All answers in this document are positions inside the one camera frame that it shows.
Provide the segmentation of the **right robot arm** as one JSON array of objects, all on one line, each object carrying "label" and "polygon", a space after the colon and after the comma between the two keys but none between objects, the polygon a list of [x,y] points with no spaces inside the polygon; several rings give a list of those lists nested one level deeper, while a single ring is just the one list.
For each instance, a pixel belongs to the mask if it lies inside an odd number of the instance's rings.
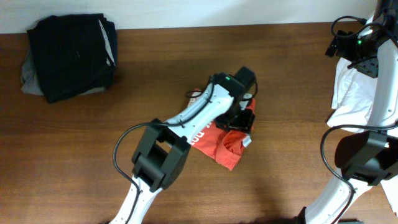
[{"label": "right robot arm", "polygon": [[320,196],[303,207],[297,223],[338,223],[352,203],[383,180],[397,176],[397,0],[378,1],[373,20],[357,18],[357,32],[333,31],[325,54],[347,59],[349,69],[377,79],[367,124],[341,124],[328,129],[361,129],[343,138],[336,148],[333,174]]}]

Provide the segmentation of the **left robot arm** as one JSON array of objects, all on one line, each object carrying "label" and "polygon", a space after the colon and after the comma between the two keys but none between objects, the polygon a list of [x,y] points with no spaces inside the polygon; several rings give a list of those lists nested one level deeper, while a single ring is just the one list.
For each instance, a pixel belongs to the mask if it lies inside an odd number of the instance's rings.
[{"label": "left robot arm", "polygon": [[221,130],[249,136],[255,118],[247,108],[252,100],[247,93],[252,87],[257,87],[257,80],[247,67],[235,75],[214,74],[194,104],[181,113],[164,122],[154,119],[143,123],[146,130],[132,156],[132,175],[122,173],[131,186],[111,222],[141,223],[156,196],[180,175],[191,142],[211,122]]}]

